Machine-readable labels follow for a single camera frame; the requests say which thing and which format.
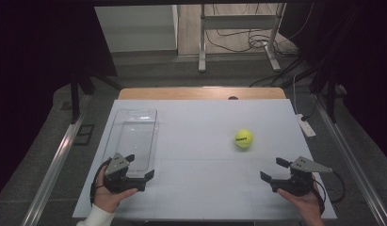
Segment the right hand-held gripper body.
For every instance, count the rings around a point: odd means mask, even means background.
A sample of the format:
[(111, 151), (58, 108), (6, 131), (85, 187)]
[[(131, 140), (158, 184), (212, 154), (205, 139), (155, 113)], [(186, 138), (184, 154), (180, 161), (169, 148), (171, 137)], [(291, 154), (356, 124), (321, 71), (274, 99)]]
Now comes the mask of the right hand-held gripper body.
[(303, 156), (300, 156), (290, 163), (289, 169), (291, 177), (287, 180), (272, 179), (270, 186), (273, 192), (281, 188), (294, 196), (300, 197), (306, 195), (314, 187), (312, 176), (314, 172), (332, 172), (331, 168)]

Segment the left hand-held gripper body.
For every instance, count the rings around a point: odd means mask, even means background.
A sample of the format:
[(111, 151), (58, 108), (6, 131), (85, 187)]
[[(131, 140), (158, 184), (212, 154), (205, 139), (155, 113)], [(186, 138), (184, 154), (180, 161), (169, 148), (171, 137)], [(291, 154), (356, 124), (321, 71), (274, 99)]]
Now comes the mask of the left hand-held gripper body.
[(104, 186), (111, 193), (122, 193), (125, 190), (136, 188), (138, 191), (144, 191), (146, 181), (144, 178), (129, 178), (126, 173), (132, 162), (127, 162), (120, 153), (115, 153), (110, 159), (105, 170)]

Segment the clear plastic container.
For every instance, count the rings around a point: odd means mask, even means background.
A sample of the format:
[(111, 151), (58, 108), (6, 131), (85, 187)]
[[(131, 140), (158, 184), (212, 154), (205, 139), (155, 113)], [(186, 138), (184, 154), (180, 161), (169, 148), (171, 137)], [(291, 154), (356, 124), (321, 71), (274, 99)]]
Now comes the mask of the clear plastic container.
[(119, 153), (130, 154), (135, 160), (130, 163), (128, 177), (141, 178), (153, 169), (153, 158), (158, 131), (157, 110), (120, 109), (110, 126), (103, 160)]

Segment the yellow tennis ball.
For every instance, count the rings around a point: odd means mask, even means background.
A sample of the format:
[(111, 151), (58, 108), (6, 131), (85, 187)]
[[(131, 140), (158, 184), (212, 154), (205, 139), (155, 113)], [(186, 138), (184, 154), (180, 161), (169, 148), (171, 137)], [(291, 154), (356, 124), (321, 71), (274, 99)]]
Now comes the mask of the yellow tennis ball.
[(248, 148), (253, 142), (253, 134), (248, 129), (240, 129), (234, 135), (234, 143), (240, 148)]

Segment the person's right hand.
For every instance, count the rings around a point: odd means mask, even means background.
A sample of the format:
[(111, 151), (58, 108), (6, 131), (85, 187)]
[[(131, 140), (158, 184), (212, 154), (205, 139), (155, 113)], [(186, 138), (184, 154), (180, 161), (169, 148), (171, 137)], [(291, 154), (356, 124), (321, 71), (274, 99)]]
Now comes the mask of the person's right hand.
[(306, 226), (325, 226), (325, 222), (321, 217), (318, 198), (313, 192), (301, 197), (294, 196), (281, 188), (277, 192), (297, 208)]

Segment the person's left hand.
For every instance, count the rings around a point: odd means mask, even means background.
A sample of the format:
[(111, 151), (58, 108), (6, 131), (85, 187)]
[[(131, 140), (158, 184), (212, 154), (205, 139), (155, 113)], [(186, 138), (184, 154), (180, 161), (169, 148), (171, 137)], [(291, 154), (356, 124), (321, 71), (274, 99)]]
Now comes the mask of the person's left hand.
[(94, 193), (93, 204), (107, 213), (112, 214), (116, 211), (120, 202), (136, 194), (137, 189), (128, 189), (118, 194), (111, 193), (106, 187), (104, 187), (105, 169), (106, 167), (101, 168), (98, 178), (96, 179), (96, 191)]

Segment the white power strip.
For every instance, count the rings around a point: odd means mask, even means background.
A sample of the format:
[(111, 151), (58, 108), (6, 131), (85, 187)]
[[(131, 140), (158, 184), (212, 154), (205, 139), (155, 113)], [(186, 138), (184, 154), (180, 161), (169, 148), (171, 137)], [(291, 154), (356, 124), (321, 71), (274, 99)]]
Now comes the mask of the white power strip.
[(301, 131), (303, 132), (304, 136), (306, 137), (315, 137), (316, 133), (314, 129), (311, 127), (311, 125), (303, 119), (302, 114), (297, 114), (296, 115), (298, 125), (301, 128)]

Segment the black floor plate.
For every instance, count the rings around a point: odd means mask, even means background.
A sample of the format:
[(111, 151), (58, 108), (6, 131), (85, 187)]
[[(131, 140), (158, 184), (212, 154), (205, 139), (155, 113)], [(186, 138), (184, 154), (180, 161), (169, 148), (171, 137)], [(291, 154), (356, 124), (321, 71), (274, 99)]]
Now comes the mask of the black floor plate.
[(94, 124), (82, 124), (75, 136), (75, 146), (88, 146), (94, 131)]

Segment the black metal stand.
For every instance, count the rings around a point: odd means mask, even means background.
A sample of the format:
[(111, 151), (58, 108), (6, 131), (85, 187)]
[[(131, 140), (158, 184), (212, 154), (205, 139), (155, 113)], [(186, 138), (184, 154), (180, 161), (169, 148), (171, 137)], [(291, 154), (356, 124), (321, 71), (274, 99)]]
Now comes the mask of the black metal stand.
[(82, 115), (80, 110), (80, 101), (79, 101), (79, 93), (78, 90), (82, 89), (82, 91), (87, 94), (91, 95), (95, 91), (95, 87), (91, 81), (91, 77), (95, 77), (99, 79), (100, 81), (108, 84), (110, 87), (122, 90), (123, 86), (112, 79), (108, 78), (107, 76), (100, 75), (98, 73), (92, 73), (91, 75), (82, 75), (82, 74), (72, 74), (71, 75), (71, 92), (72, 92), (72, 120), (71, 124), (75, 124), (80, 116)]
[(320, 93), (324, 87), (327, 87), (326, 112), (333, 123), (336, 123), (334, 109), (336, 97), (336, 77), (335, 73), (318, 72), (309, 86), (311, 93)]

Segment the wooden table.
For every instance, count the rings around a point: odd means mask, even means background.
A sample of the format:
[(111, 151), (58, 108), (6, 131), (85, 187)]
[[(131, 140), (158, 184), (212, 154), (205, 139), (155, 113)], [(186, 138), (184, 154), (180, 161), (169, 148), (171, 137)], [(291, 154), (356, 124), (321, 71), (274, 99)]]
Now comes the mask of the wooden table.
[(119, 100), (260, 100), (285, 99), (280, 88), (132, 88), (122, 89)]

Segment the black curtain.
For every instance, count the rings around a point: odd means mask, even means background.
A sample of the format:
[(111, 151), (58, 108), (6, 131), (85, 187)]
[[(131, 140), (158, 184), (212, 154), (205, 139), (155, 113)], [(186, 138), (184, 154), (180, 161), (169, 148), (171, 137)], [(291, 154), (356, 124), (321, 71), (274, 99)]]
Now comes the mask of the black curtain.
[(0, 0), (0, 193), (76, 74), (117, 74), (95, 6)]
[(387, 157), (387, 0), (309, 0), (286, 4), (280, 34), (317, 64), (342, 30), (349, 9), (358, 16), (333, 58), (345, 106)]

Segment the white cabinet panel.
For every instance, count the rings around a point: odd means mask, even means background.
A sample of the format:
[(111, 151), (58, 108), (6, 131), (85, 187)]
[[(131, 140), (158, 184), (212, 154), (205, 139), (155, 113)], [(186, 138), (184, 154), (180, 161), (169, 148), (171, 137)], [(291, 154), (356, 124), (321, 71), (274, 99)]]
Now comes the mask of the white cabinet panel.
[(178, 7), (96, 7), (112, 53), (177, 49)]

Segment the aluminium rail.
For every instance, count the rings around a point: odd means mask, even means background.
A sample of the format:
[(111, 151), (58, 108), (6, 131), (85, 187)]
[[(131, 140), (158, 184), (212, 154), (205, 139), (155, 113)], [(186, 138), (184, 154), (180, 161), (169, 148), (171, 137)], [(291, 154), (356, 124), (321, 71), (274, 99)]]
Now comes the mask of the aluminium rail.
[(321, 115), (324, 123), (326, 123), (332, 138), (338, 146), (338, 150), (343, 156), (343, 159), (345, 160), (358, 188), (362, 192), (366, 203), (378, 223), (378, 226), (387, 226), (387, 209), (385, 208), (382, 199), (364, 174), (360, 163), (354, 156), (354, 152), (348, 144), (338, 124), (333, 122), (331, 117), (328, 115), (324, 100), (317, 94), (314, 94), (313, 97), (316, 100), (316, 108), (318, 109), (319, 114)]
[(38, 225), (40, 217), (51, 196), (58, 176), (64, 166), (69, 151), (82, 124), (82, 121), (86, 116), (91, 98), (91, 95), (83, 95), (82, 100), (79, 104), (80, 113), (76, 116), (76, 119), (72, 120), (72, 123), (68, 126), (67, 131), (56, 150), (52, 162), (48, 170), (46, 171), (42, 182), (40, 183), (40, 187), (24, 216), (21, 226)]

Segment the white metal stand frame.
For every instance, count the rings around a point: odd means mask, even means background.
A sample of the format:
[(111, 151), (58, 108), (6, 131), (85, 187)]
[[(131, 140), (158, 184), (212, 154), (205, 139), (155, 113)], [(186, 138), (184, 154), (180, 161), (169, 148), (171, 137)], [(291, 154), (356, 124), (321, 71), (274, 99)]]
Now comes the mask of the white metal stand frame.
[(282, 13), (285, 3), (279, 3), (274, 15), (206, 15), (204, 5), (201, 5), (201, 27), (200, 27), (200, 50), (199, 50), (199, 72), (204, 73), (205, 63), (205, 40), (204, 35), (207, 29), (263, 29), (271, 30), (269, 40), (263, 42), (266, 55), (272, 69), (275, 72), (281, 70), (280, 64), (274, 53), (274, 42), (282, 20)]

